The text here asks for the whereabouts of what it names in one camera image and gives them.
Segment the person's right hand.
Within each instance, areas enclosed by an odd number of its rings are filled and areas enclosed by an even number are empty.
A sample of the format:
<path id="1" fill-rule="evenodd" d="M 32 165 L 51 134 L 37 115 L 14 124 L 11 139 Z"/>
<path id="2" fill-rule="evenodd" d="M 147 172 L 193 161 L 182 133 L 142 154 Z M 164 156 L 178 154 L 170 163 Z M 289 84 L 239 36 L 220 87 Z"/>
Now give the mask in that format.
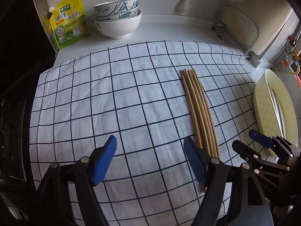
<path id="1" fill-rule="evenodd" d="M 283 208 L 276 206 L 270 200 L 266 199 L 271 211 L 272 216 L 275 217 L 285 217 L 287 216 L 290 211 L 293 209 L 293 206 L 285 206 Z"/>

